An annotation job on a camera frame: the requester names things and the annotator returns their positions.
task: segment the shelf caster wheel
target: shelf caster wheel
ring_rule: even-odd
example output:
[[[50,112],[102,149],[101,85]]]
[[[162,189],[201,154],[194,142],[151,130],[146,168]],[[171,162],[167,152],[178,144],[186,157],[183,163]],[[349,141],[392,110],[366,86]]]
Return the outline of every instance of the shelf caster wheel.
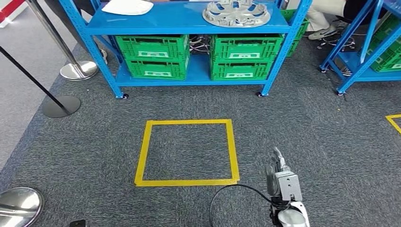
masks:
[[[266,97],[266,96],[262,95],[261,92],[256,93],[256,95],[257,95],[258,97]]]

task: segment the crate label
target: crate label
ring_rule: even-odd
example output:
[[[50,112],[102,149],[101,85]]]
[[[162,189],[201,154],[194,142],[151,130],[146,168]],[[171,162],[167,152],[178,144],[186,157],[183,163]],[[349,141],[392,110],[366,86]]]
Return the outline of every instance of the crate label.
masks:
[[[253,73],[227,73],[224,78],[246,78],[253,77]]]
[[[386,35],[389,35],[391,32],[392,32],[392,29],[391,29],[391,28],[388,28],[388,29],[385,31]],[[396,39],[395,41],[398,42],[399,44],[401,44],[401,36],[400,36],[398,39]]]
[[[395,64],[392,69],[401,69],[401,64]]]
[[[150,51],[138,51],[139,57],[160,57],[168,58],[167,52],[150,52]]]
[[[371,53],[373,52],[373,50],[372,49],[368,49],[367,51],[366,51],[366,54],[367,55],[370,55]],[[383,58],[381,58],[381,57],[378,57],[376,60],[375,60],[375,62],[377,62],[377,63],[381,63],[383,61]]]
[[[145,71],[145,76],[172,77],[171,72],[152,72],[152,71]]]
[[[260,58],[260,53],[231,53],[229,58]]]

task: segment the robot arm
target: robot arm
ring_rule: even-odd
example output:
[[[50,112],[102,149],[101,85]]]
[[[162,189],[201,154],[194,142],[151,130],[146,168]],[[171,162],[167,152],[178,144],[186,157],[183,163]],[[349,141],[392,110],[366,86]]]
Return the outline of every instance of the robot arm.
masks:
[[[310,227],[308,214],[301,202],[298,175],[287,166],[277,147],[273,151],[275,165],[266,168],[268,192],[274,196],[272,200],[275,203],[270,207],[270,218],[279,227]]]

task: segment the shelf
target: shelf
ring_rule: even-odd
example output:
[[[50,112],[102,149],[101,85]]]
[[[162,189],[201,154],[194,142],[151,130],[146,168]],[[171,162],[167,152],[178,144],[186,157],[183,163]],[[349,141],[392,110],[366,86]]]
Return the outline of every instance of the shelf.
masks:
[[[266,3],[270,21],[259,27],[218,27],[205,21],[202,11],[207,2],[154,2],[153,8],[140,16],[106,13],[99,8],[86,31],[90,35],[150,35],[150,34],[235,34],[288,33],[290,26],[274,2]]]
[[[340,52],[339,58],[344,62],[351,72],[356,72],[359,63],[359,56],[357,52]],[[401,71],[394,72],[376,72],[372,68],[367,68],[366,71],[356,79],[356,82],[370,82],[370,81],[392,81],[401,80]]]
[[[386,10],[388,10],[389,12],[391,12],[392,14],[398,16],[398,18],[401,18],[401,9],[394,9],[394,8],[390,7],[389,3],[386,0],[384,0],[383,7]]]
[[[165,79],[135,79],[131,77],[125,63],[120,64],[117,72],[116,85],[119,87],[130,86],[192,86],[192,85],[249,85],[265,84],[266,80],[235,80],[235,81],[212,81],[209,78],[209,56],[206,54],[191,55],[187,79],[165,80]]]

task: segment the red stripe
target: red stripe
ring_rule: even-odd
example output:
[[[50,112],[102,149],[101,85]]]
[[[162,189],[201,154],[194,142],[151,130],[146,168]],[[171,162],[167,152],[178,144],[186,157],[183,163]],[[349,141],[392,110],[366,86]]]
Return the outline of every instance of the red stripe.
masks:
[[[24,0],[12,0],[3,9],[0,9],[0,23],[3,22],[6,17],[10,16],[23,2]]]

